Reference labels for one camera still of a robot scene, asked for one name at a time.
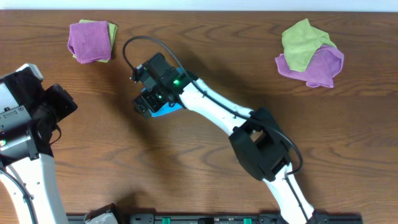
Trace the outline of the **blue microfiber cloth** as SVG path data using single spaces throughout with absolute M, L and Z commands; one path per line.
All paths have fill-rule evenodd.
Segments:
M 145 118 L 163 116 L 183 108 L 179 95 L 187 82 L 180 68 L 145 65 L 138 74 L 144 87 L 134 104 Z

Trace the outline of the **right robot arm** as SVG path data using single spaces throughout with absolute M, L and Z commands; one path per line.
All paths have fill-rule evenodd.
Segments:
M 229 101 L 182 66 L 171 66 L 161 53 L 132 69 L 132 80 L 144 85 L 134 100 L 145 117 L 165 105 L 181 105 L 222 129 L 243 169 L 263 181 L 276 199 L 286 223 L 314 222 L 314 208 L 296 179 L 290 150 L 297 146 L 265 108 L 252 110 Z

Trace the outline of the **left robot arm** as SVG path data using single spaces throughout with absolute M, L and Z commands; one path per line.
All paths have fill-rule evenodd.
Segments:
M 122 223 L 115 204 L 67 215 L 57 187 L 52 135 L 78 107 L 60 85 L 42 87 L 36 65 L 1 77 L 1 182 L 20 223 Z

